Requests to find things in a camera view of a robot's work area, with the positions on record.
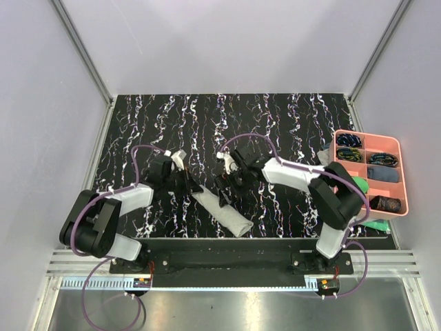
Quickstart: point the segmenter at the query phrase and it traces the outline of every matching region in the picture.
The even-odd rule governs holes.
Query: compartment
[[[369,195],[368,199],[370,201],[375,197],[376,197],[376,195]],[[375,215],[379,212],[384,213],[384,214],[388,214],[388,215],[405,215],[405,214],[407,214],[406,199],[405,198],[395,198],[395,199],[400,199],[400,202],[401,202],[401,209],[399,212],[385,212],[383,210],[371,209],[371,214]]]
[[[368,179],[369,185],[368,195],[382,195],[389,198],[405,199],[404,186],[402,183],[387,183],[384,181],[373,181]]]
[[[356,148],[360,153],[361,153],[361,156],[362,156],[362,160],[361,160],[361,162],[355,162],[355,161],[348,161],[348,160],[340,160],[338,157],[337,157],[337,152],[339,151],[339,150],[341,150],[342,148],[348,148],[348,147],[344,147],[344,146],[336,146],[337,148],[336,148],[336,151],[335,151],[335,156],[334,156],[334,159],[335,160],[337,160],[338,162],[350,162],[350,163],[366,163],[366,152],[365,152],[365,150],[362,150],[362,149],[360,149],[360,148]]]
[[[375,151],[375,150],[365,150],[365,162],[367,163],[368,166],[370,166],[370,163],[368,163],[368,161],[369,161],[369,158],[371,157],[371,155],[377,154],[377,153],[389,153],[389,154],[392,154],[393,156],[395,156],[398,159],[398,165],[394,169],[401,168],[400,153],[390,153],[390,152]]]
[[[376,164],[367,164],[367,165],[366,165],[366,178],[368,178],[368,177],[367,177],[367,174],[368,174],[368,170],[369,170],[369,168],[389,168],[389,167],[384,167],[383,165],[376,165]],[[402,171],[401,171],[401,168],[400,168],[400,167],[397,167],[397,168],[389,168],[389,169],[394,169],[394,170],[398,173],[398,183],[402,183]],[[368,178],[368,180],[370,180],[370,181],[379,181],[379,180],[377,180],[377,179],[369,179],[369,178]],[[390,182],[388,182],[388,181],[379,181],[379,182],[381,182],[381,183],[395,184],[395,183],[390,183]]]
[[[364,150],[366,148],[365,147],[366,146],[365,145],[365,135],[364,134],[360,134],[358,132],[352,132],[352,131],[342,131],[342,132],[339,132],[336,135],[336,146],[338,146],[338,147],[346,147],[346,146],[338,145],[338,143],[337,143],[337,137],[340,136],[341,134],[345,134],[345,133],[353,134],[353,135],[355,135],[355,136],[360,138],[360,140],[361,140],[361,147],[356,147],[356,148],[359,148],[361,150]]]
[[[400,155],[400,143],[392,137],[367,134],[365,137],[365,150]]]
[[[351,176],[358,176],[367,179],[367,168],[365,163],[338,160]]]

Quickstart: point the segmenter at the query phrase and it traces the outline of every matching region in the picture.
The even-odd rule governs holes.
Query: pink storage box
[[[360,137],[362,141],[362,147],[358,148],[363,156],[362,163],[343,161],[337,159],[337,150],[344,148],[345,146],[339,146],[336,142],[336,137],[342,133],[355,134]],[[398,183],[387,183],[384,181],[374,181],[367,178],[367,167],[381,167],[382,165],[369,165],[367,160],[374,153],[385,152],[395,155],[398,158],[398,166],[394,168],[398,171],[400,179]],[[369,184],[369,190],[367,191],[366,198],[368,201],[373,199],[377,195],[384,197],[396,198],[401,200],[401,210],[398,213],[395,212],[383,212],[381,210],[371,209],[369,213],[369,219],[394,219],[396,217],[404,216],[409,212],[407,203],[406,183],[404,181],[404,172],[402,168],[402,157],[400,143],[397,139],[386,136],[378,136],[376,134],[367,134],[363,132],[337,130],[331,145],[329,146],[330,159],[335,162],[343,164],[347,172],[351,176],[359,176],[367,180]],[[366,208],[363,206],[359,216],[366,215]]]

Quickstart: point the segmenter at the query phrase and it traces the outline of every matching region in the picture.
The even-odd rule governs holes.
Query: black marble table
[[[330,142],[337,129],[353,130],[342,94],[171,94],[120,95],[116,101],[94,188],[107,190],[134,182],[130,149],[154,144],[172,152],[183,149],[196,182],[212,192],[214,174],[222,165],[216,152],[233,136],[266,134],[284,159],[319,164],[317,151]],[[267,151],[258,139],[243,139]],[[154,153],[140,150],[140,168]],[[256,185],[234,206],[254,227],[244,237],[317,237],[321,220],[310,197],[281,185]],[[191,197],[155,201],[125,215],[119,233],[130,237],[232,237],[231,232]],[[356,228],[354,236],[376,231]]]

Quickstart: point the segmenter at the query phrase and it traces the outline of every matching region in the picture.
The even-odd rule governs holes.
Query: gray floor
[[[355,285],[354,280],[342,282],[344,291]],[[49,330],[91,330],[81,314],[80,294],[78,290],[60,292]],[[115,294],[88,291],[88,311]],[[368,279],[357,293],[336,301],[262,292],[151,292],[142,299],[147,319],[133,330],[417,330],[399,280]],[[119,298],[91,318],[101,328],[120,330],[136,311],[135,302]]]

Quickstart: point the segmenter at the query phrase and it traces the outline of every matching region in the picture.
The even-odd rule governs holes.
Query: gray wall
[[[441,1],[409,8],[356,99],[366,132],[402,144],[410,213],[395,221],[400,243],[416,255],[441,325]]]
[[[351,92],[400,0],[63,0],[113,94]]]
[[[26,330],[105,105],[48,0],[1,1],[0,330]]]

